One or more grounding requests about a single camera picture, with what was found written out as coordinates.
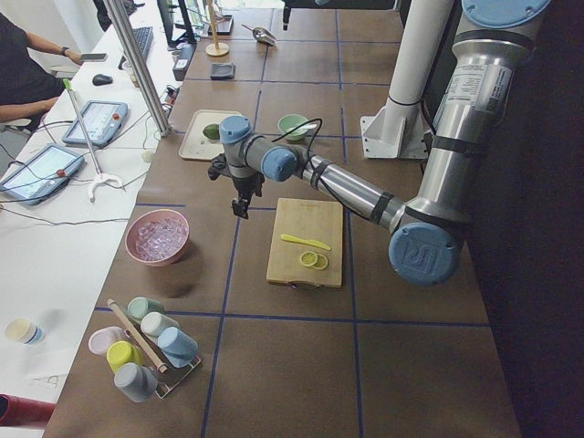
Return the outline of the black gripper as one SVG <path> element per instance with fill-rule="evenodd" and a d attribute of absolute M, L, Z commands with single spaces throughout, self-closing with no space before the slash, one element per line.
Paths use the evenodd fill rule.
<path fill-rule="evenodd" d="M 282 28 L 287 31 L 287 25 L 289 24 L 289 19 L 291 15 L 292 2 L 290 0 L 284 0 L 284 9 L 282 12 Z"/>
<path fill-rule="evenodd" d="M 254 195 L 257 197 L 263 196 L 262 188 L 265 182 L 265 176 L 253 169 L 251 169 L 251 174 L 248 176 L 233 176 L 223 153 L 211 159 L 207 173 L 212 181 L 217 180 L 220 176 L 232 180 L 239 197 L 232 201 L 233 213 L 237 217 L 248 218 L 248 209 L 252 197 Z"/>

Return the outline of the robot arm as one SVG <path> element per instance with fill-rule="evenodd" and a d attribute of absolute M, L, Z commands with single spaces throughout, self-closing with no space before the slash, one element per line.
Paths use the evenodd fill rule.
<path fill-rule="evenodd" d="M 394 270 L 417 285 L 436 285 L 459 266 L 466 201 L 516 68 L 530 57 L 548 2 L 464 1 L 453 41 L 456 65 L 443 95 L 436 132 L 417 195 L 404 202 L 314 154 L 252 130 L 241 115 L 219 126 L 223 152 L 208 170 L 225 176 L 237 196 L 235 215 L 246 217 L 265 180 L 292 176 L 328 194 L 355 214 L 391 232 Z"/>

